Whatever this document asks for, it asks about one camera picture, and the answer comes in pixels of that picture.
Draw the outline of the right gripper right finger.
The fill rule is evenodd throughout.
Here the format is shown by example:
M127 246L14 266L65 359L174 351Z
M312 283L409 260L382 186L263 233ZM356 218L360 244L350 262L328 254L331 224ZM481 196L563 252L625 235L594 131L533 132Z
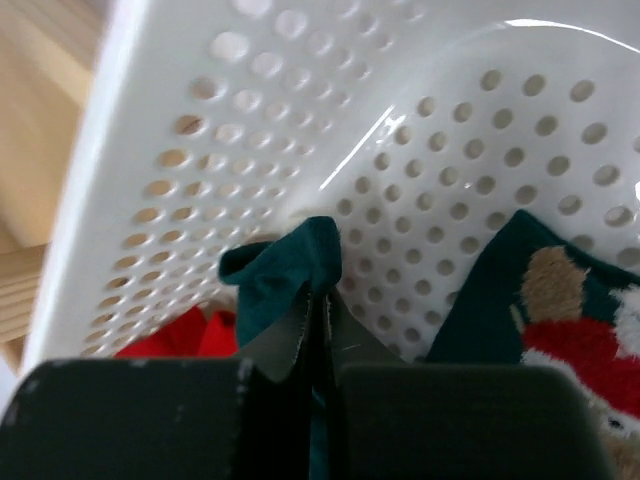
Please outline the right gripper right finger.
M334 479L613 479L586 403L548 367L408 364L322 302Z

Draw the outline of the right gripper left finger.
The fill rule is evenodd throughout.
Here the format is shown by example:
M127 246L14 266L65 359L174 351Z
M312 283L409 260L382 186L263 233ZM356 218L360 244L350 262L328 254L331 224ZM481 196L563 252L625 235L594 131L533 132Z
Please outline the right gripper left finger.
M59 359L1 422L5 479L305 479L313 298L226 359Z

